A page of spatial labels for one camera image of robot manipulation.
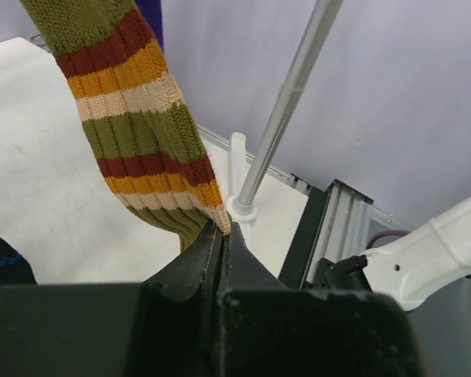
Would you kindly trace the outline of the striped olive sock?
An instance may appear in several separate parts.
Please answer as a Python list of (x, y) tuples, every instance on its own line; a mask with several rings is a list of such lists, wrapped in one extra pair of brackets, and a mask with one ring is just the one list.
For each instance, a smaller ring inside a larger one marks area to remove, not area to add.
[(198, 127), (152, 27), (133, 1), (23, 4), (67, 80), (112, 193), (190, 247), (231, 219)]

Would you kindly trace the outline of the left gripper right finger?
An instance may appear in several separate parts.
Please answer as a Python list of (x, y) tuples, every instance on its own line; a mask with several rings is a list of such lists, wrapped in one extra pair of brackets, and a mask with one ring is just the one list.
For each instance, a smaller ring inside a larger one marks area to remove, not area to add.
[(288, 291), (249, 250), (237, 222), (223, 240), (219, 292), (225, 291)]

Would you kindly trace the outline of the black blue sock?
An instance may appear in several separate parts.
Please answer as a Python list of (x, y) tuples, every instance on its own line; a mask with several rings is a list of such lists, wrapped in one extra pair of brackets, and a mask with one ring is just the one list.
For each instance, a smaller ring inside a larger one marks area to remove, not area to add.
[(28, 261), (0, 237), (0, 285), (37, 284)]

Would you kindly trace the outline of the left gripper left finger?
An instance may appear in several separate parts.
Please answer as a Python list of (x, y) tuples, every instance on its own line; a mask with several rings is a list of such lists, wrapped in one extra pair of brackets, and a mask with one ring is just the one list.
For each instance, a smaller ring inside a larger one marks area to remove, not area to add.
[(185, 302), (195, 295), (216, 264), (222, 247), (222, 232), (210, 221), (194, 243), (144, 283), (161, 296)]

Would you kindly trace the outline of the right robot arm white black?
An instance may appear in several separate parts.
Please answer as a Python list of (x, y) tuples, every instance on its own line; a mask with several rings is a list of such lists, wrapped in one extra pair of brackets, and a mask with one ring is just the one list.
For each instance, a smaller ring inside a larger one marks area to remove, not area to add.
[(306, 281), (320, 283), (319, 261), (363, 255), (362, 274), (372, 291), (404, 310), (419, 307), (442, 287), (471, 276), (471, 196), (410, 230), (360, 192), (336, 182), (312, 249)]

